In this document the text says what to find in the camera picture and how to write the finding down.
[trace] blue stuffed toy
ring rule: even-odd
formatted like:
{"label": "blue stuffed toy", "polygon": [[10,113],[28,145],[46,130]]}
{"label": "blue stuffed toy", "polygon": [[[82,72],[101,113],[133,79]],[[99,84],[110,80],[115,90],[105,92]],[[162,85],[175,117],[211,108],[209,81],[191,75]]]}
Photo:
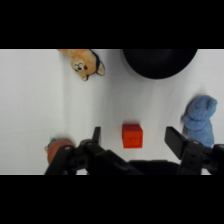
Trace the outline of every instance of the blue stuffed toy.
{"label": "blue stuffed toy", "polygon": [[215,113],[217,104],[217,100],[210,96],[202,96],[193,101],[187,116],[184,117],[189,139],[207,147],[215,144],[210,118]]}

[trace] stuffed toy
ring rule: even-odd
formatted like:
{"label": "stuffed toy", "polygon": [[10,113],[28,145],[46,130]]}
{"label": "stuffed toy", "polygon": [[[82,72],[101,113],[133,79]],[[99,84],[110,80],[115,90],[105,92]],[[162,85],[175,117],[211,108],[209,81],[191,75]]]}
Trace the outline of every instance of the stuffed toy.
{"label": "stuffed toy", "polygon": [[193,101],[183,120],[189,139],[210,148],[215,144],[210,118],[215,113],[216,106],[217,101],[210,96],[202,96]]}
{"label": "stuffed toy", "polygon": [[71,142],[66,140],[56,140],[52,139],[48,146],[45,147],[45,151],[47,153],[48,164],[51,164],[53,161],[58,149],[62,146],[72,145]]}
{"label": "stuffed toy", "polygon": [[87,81],[90,75],[97,73],[101,76],[105,74],[105,68],[97,54],[90,49],[57,49],[58,51],[69,55],[72,69]]}

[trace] red block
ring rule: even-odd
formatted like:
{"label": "red block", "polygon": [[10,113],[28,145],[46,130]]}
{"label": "red block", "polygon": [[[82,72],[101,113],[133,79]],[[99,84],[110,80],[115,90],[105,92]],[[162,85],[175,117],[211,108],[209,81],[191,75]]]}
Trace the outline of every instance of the red block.
{"label": "red block", "polygon": [[141,149],[143,147],[143,130],[140,125],[123,125],[122,139],[125,149]]}

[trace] white surface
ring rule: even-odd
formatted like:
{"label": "white surface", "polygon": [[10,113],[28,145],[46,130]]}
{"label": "white surface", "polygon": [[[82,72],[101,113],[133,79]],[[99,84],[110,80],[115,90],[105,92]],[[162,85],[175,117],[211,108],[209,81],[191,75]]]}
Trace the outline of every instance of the white surface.
{"label": "white surface", "polygon": [[[102,127],[102,146],[125,160],[178,162],[164,143],[167,126],[182,132],[187,104],[197,95],[219,101],[212,119],[224,142],[224,50],[203,49],[183,72],[154,81],[138,76],[121,50],[98,49],[106,76],[83,82],[55,50],[0,50],[0,174],[43,174],[51,137],[76,144]],[[124,150],[123,123],[140,123],[144,148]]]}

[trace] black bowl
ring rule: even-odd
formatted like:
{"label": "black bowl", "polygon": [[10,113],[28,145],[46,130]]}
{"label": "black bowl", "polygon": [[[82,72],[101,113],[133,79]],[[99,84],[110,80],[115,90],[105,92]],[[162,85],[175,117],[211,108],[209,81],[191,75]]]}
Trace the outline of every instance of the black bowl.
{"label": "black bowl", "polygon": [[140,75],[165,79],[176,75],[192,61],[198,49],[124,49],[128,64]]}

